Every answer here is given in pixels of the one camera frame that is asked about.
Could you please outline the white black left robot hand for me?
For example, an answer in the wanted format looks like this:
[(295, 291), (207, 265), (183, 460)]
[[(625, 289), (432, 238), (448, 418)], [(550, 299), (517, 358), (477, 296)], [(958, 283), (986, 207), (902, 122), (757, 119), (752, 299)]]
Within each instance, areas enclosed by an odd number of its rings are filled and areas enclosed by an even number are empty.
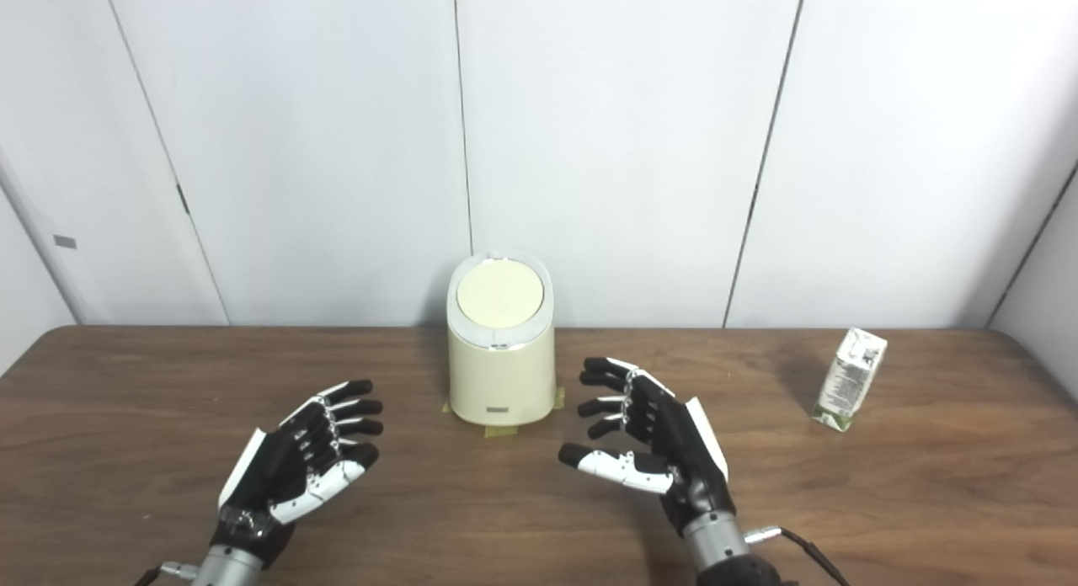
[(367, 437), (384, 429), (374, 383), (350, 380), (316, 392), (273, 431), (255, 429), (218, 498), (216, 547), (276, 562), (296, 522), (320, 510), (381, 459)]

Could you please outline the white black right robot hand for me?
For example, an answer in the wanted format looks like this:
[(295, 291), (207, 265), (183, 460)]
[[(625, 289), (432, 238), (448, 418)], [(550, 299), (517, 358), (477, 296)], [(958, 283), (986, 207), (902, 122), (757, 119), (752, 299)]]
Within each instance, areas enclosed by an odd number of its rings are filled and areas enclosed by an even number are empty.
[(579, 380), (616, 391), (579, 406), (579, 416), (597, 418), (588, 437), (624, 433), (647, 450), (565, 443), (558, 452), (563, 464), (659, 496), (678, 535), (697, 517), (738, 513), (728, 485), (728, 463), (697, 397), (677, 397), (650, 372), (616, 357), (585, 357)]

